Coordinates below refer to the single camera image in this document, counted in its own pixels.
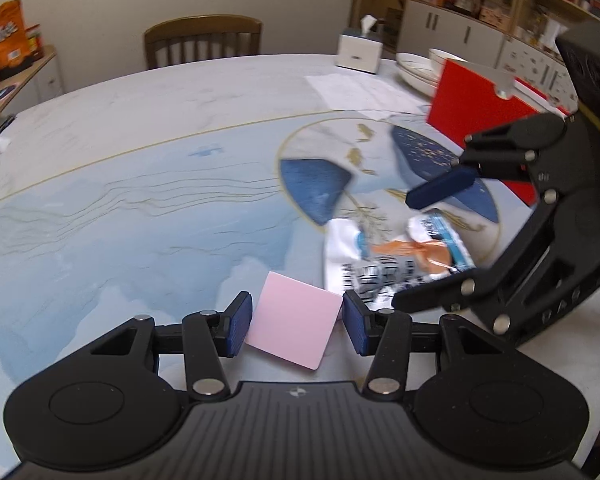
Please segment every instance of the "pink foam block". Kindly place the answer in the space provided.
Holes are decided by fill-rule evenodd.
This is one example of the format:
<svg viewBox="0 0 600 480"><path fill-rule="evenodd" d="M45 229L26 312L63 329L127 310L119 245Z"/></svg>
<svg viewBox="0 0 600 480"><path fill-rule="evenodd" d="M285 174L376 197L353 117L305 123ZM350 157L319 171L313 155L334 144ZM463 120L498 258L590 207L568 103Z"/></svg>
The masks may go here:
<svg viewBox="0 0 600 480"><path fill-rule="evenodd" d="M340 295L270 272L246 342L317 370L341 304Z"/></svg>

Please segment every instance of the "red folder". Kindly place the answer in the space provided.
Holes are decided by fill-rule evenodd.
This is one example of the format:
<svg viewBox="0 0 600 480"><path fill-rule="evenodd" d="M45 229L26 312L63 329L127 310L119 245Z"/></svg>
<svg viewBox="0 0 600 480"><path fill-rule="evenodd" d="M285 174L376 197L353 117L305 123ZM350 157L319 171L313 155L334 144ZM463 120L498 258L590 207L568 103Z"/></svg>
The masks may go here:
<svg viewBox="0 0 600 480"><path fill-rule="evenodd" d="M464 138L539 113L515 95L503 99L496 85L455 62L445 64L427 122L464 148ZM527 205L536 201L531 184L504 182Z"/></svg>

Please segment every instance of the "white cabinet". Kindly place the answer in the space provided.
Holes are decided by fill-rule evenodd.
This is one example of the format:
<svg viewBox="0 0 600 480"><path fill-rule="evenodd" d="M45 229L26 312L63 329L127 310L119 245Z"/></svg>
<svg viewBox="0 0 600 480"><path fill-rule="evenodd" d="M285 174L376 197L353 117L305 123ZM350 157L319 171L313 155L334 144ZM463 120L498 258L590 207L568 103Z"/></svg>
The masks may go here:
<svg viewBox="0 0 600 480"><path fill-rule="evenodd" d="M58 58L52 58L45 66L43 66L34 76L33 82L38 89L41 103L62 95L64 91L62 89L62 82L60 81Z"/></svg>
<svg viewBox="0 0 600 480"><path fill-rule="evenodd" d="M455 17L461 20L459 37L462 38L460 54L457 56L472 63L495 67L504 41L504 34L462 16L455 15Z"/></svg>
<svg viewBox="0 0 600 480"><path fill-rule="evenodd" d="M531 86L541 89L554 60L514 38L505 41L497 68L512 73Z"/></svg>
<svg viewBox="0 0 600 480"><path fill-rule="evenodd" d="M409 1L402 19L398 52L428 57L438 48L467 61L495 66L504 34L455 12Z"/></svg>
<svg viewBox="0 0 600 480"><path fill-rule="evenodd" d="M20 112L31 108L40 103L38 89L29 81L20 88L18 93L13 96L13 99L7 104L3 110L3 115L19 114Z"/></svg>
<svg viewBox="0 0 600 480"><path fill-rule="evenodd" d="M14 91L15 95L2 109L3 114L18 114L64 93L56 56L49 59L43 66L36 67L34 65L33 68L27 70L36 70L36 72L33 77L30 74L27 75L26 72L21 72L21 75L16 74L1 83L2 86L8 86L13 80L14 84L18 84L17 90Z"/></svg>
<svg viewBox="0 0 600 480"><path fill-rule="evenodd" d="M554 61L554 67L552 67L550 73L553 73L553 75L547 77L545 91L549 99L555 105L566 108L570 112L576 111L578 109L578 95L567 68Z"/></svg>
<svg viewBox="0 0 600 480"><path fill-rule="evenodd" d="M578 107L578 97L564 65L522 41L510 38L505 42L497 68L528 82L554 105L570 112Z"/></svg>
<svg viewBox="0 0 600 480"><path fill-rule="evenodd" d="M437 11L435 7L418 2L407 3L398 37L398 52L429 56L429 49L432 48L432 25Z"/></svg>

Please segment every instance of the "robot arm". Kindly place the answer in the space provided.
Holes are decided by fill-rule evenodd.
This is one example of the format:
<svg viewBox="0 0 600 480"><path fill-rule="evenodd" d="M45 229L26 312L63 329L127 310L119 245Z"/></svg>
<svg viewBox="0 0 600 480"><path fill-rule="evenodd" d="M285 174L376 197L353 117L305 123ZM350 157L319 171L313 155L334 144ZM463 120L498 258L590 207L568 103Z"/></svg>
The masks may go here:
<svg viewBox="0 0 600 480"><path fill-rule="evenodd" d="M600 23L558 38L580 98L563 120L541 114L468 136L448 172L412 190L424 208L476 178L531 182L538 204L490 269L472 269L396 295L405 312L471 308L497 335L522 343L600 287Z"/></svg>

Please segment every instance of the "snack bag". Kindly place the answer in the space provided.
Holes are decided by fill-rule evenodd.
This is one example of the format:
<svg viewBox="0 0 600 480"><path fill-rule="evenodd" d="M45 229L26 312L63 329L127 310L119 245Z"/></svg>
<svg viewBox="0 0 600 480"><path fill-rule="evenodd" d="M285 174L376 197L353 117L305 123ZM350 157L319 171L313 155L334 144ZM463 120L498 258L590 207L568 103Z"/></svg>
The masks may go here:
<svg viewBox="0 0 600 480"><path fill-rule="evenodd" d="M327 223L326 290L355 290L371 310L391 306L400 290L473 267L462 240L437 210L410 218L403 237L380 245L368 245L352 220Z"/></svg>
<svg viewBox="0 0 600 480"><path fill-rule="evenodd" d="M20 0L5 2L0 6L0 79L21 72L32 62Z"/></svg>

